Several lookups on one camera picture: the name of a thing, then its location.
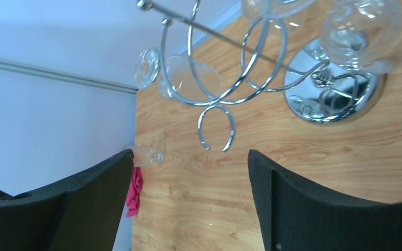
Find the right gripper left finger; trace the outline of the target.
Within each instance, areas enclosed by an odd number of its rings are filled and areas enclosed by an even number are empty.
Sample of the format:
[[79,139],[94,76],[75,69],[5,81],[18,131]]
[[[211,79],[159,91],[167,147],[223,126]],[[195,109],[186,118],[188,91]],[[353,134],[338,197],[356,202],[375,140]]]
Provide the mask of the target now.
[[123,150],[35,190],[0,190],[0,250],[112,250],[133,159]]

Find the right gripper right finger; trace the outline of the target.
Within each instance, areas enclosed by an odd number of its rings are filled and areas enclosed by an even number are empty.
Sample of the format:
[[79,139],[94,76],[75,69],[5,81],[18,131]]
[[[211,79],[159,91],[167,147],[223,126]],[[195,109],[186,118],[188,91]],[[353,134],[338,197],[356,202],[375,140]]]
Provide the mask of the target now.
[[248,172],[265,250],[402,250],[402,202],[335,191],[257,150]]

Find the patterned clear wine glass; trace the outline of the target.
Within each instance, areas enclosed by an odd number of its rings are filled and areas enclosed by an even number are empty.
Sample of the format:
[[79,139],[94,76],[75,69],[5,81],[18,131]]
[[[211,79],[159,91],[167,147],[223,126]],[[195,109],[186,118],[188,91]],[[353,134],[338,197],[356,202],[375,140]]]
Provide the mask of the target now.
[[134,167],[146,168],[154,164],[161,165],[164,161],[164,151],[149,146],[132,146]]

